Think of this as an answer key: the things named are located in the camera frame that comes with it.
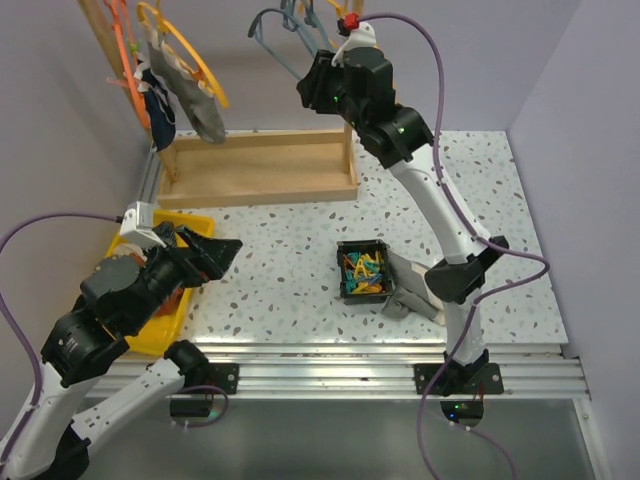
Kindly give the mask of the rust orange underwear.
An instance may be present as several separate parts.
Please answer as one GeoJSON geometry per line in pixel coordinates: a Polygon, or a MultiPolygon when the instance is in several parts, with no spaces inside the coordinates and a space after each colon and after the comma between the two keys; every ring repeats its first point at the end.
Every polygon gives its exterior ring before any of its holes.
{"type": "MultiPolygon", "coordinates": [[[[121,243],[118,244],[113,250],[115,256],[129,256],[132,257],[138,266],[145,266],[148,260],[145,251],[133,243],[121,243]]],[[[181,298],[183,296],[184,289],[182,287],[177,288],[155,311],[155,316],[172,315],[177,310],[181,298]]]]}

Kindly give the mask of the blue-grey hanger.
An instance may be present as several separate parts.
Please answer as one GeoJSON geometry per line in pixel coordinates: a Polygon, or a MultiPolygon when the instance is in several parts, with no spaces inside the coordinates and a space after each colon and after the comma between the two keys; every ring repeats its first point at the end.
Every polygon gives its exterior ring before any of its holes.
{"type": "MultiPolygon", "coordinates": [[[[281,0],[279,7],[282,11],[282,27],[291,33],[297,33],[301,38],[311,38],[312,33],[318,33],[323,47],[327,50],[335,50],[329,35],[321,20],[317,16],[313,1],[281,0]]],[[[312,41],[303,42],[311,46],[312,41]]]]}

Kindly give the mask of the grey underwear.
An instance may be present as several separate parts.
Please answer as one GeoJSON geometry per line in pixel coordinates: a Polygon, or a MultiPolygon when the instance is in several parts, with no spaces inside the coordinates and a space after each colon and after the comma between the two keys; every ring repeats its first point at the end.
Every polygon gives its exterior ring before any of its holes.
{"type": "Polygon", "coordinates": [[[429,268],[392,250],[388,251],[388,259],[394,291],[386,300],[381,310],[382,315],[401,320],[410,314],[417,314],[444,327],[446,320],[443,303],[425,281],[429,268]]]}
{"type": "Polygon", "coordinates": [[[224,143],[226,130],[214,94],[206,92],[204,82],[188,72],[156,27],[144,22],[139,26],[147,43],[152,72],[176,96],[193,130],[205,142],[224,143]]]}

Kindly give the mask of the navy striped underwear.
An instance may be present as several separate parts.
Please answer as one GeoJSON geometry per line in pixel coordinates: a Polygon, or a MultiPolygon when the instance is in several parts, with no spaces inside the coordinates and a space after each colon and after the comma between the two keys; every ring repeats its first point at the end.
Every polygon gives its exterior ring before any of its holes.
{"type": "Polygon", "coordinates": [[[178,246],[177,236],[175,233],[175,225],[170,221],[163,221],[153,227],[157,239],[154,241],[154,246],[161,248],[176,248],[178,246]]]}

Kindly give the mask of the yellow plastic hanger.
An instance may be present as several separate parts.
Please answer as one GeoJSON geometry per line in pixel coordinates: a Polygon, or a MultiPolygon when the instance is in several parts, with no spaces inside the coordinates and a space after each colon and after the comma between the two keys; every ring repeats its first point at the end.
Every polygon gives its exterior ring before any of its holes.
{"type": "Polygon", "coordinates": [[[356,13],[338,21],[345,40],[336,51],[319,49],[299,80],[302,105],[318,114],[391,109],[395,104],[393,66],[377,47],[373,26],[356,13]]]}

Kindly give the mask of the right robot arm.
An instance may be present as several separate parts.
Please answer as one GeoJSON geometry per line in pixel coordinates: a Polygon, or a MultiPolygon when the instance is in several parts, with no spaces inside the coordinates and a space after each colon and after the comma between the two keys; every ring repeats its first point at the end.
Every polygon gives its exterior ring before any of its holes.
{"type": "Polygon", "coordinates": [[[434,146],[429,127],[417,110],[397,102],[393,66],[374,47],[356,47],[340,59],[329,50],[317,51],[297,91],[304,107],[338,115],[355,130],[364,149],[405,188],[434,232],[443,258],[427,270],[424,281],[442,304],[447,346],[424,390],[442,396],[470,392],[489,364],[474,304],[501,255],[467,230],[447,200],[445,183],[429,164],[434,146]]]}

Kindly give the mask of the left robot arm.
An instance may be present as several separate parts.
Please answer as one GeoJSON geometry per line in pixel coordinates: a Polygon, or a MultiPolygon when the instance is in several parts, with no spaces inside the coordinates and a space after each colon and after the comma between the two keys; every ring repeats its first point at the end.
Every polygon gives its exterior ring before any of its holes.
{"type": "Polygon", "coordinates": [[[128,337],[180,288],[224,277],[242,243],[181,226],[184,246],[156,245],[139,264],[102,260],[81,284],[74,307],[54,325],[36,361],[32,396],[3,438],[4,479],[77,479],[116,432],[173,394],[226,393],[208,383],[209,361],[188,340],[176,341],[132,383],[81,411],[87,394],[129,349],[128,337]]]}

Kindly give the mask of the wooden hanger rack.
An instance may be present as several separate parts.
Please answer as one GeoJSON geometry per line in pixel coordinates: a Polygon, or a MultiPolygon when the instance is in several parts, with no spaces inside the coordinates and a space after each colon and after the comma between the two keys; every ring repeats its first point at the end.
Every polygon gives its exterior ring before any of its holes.
{"type": "MultiPolygon", "coordinates": [[[[122,61],[111,14],[104,1],[84,1],[81,10],[110,66],[109,83],[122,88],[122,61]]],[[[149,60],[135,13],[141,1],[126,1],[138,59],[149,60]]],[[[230,107],[218,111],[226,130],[222,144],[203,141],[176,96],[176,135],[165,150],[153,150],[161,165],[153,200],[163,209],[353,200],[358,180],[352,130],[337,117],[317,116],[302,107],[296,85],[323,47],[311,46],[282,27],[273,1],[160,1],[168,20],[204,59],[224,88],[230,107]]]]}

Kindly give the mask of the navy underwear on orange hanger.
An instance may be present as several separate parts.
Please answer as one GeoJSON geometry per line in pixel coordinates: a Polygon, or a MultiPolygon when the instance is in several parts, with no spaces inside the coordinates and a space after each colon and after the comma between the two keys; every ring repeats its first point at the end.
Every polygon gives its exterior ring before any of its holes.
{"type": "Polygon", "coordinates": [[[145,56],[137,60],[134,78],[138,81],[137,91],[142,94],[149,117],[153,150],[163,151],[173,143],[176,135],[176,118],[169,91],[155,76],[145,56]]]}

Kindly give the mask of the orange hanger on rack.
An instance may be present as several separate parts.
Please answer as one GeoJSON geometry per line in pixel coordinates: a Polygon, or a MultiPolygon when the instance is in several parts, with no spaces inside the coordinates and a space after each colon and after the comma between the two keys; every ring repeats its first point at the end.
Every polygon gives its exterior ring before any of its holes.
{"type": "Polygon", "coordinates": [[[129,90],[133,108],[141,126],[150,129],[151,122],[146,110],[144,95],[139,90],[142,81],[135,76],[138,67],[139,46],[135,42],[127,2],[125,0],[110,0],[104,1],[103,4],[111,14],[111,29],[115,34],[118,53],[122,61],[123,79],[118,80],[117,84],[129,90]]]}

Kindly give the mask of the yellow plastic tray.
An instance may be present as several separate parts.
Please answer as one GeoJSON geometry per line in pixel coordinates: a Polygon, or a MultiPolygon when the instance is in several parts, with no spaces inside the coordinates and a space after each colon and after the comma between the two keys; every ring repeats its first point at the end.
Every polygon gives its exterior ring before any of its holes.
{"type": "MultiPolygon", "coordinates": [[[[211,218],[165,210],[154,210],[153,217],[153,227],[163,221],[170,221],[175,227],[187,226],[203,236],[214,236],[215,222],[211,218]]],[[[110,247],[106,252],[106,257],[115,256],[113,250],[121,243],[129,242],[124,240],[118,233],[112,239],[110,247]]],[[[192,297],[198,290],[198,287],[183,289],[183,296],[174,314],[164,316],[153,315],[136,336],[126,337],[132,352],[160,357],[169,346],[178,339],[183,330],[183,324],[192,297]]]]}

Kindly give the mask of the black clip box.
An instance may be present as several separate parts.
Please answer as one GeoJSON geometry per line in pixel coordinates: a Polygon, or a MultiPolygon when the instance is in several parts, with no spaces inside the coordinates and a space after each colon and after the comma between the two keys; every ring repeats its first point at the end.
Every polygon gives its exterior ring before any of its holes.
{"type": "Polygon", "coordinates": [[[340,298],[347,305],[383,304],[394,293],[388,246],[381,240],[339,241],[340,298]]]}

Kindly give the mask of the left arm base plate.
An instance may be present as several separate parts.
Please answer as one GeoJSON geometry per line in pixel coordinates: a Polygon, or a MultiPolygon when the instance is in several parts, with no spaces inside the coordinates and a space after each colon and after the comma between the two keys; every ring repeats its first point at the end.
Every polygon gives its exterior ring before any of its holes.
{"type": "Polygon", "coordinates": [[[206,386],[209,386],[217,387],[227,395],[235,395],[239,379],[240,366],[237,363],[209,363],[188,373],[179,393],[204,393],[206,386]]]}

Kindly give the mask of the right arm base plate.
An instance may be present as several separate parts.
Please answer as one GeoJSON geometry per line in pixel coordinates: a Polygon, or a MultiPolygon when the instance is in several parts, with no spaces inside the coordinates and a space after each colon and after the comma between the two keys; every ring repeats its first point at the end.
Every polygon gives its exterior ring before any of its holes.
{"type": "Polygon", "coordinates": [[[502,373],[496,363],[482,367],[459,367],[455,362],[447,366],[444,372],[428,388],[436,377],[441,364],[420,363],[413,366],[413,380],[416,393],[423,395],[450,396],[489,394],[501,395],[505,392],[502,373]]]}

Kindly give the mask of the aluminium rail frame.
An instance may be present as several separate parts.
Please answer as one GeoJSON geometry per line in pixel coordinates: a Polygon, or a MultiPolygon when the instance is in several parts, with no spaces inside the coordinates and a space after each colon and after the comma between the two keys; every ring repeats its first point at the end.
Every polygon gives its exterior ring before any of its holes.
{"type": "MultiPolygon", "coordinates": [[[[339,296],[341,241],[373,239],[423,264],[441,255],[416,203],[364,150],[355,152],[352,201],[197,208],[220,237],[243,249],[227,275],[193,294],[182,334],[215,362],[240,367],[243,398],[403,398],[416,395],[413,368],[436,366],[443,326],[411,314],[383,316],[379,305],[339,296]]],[[[515,163],[507,144],[486,155],[450,149],[453,170],[481,225],[505,235],[511,253],[487,276],[475,314],[504,397],[568,399],[598,479],[611,477],[581,362],[568,340],[515,163]]]]}

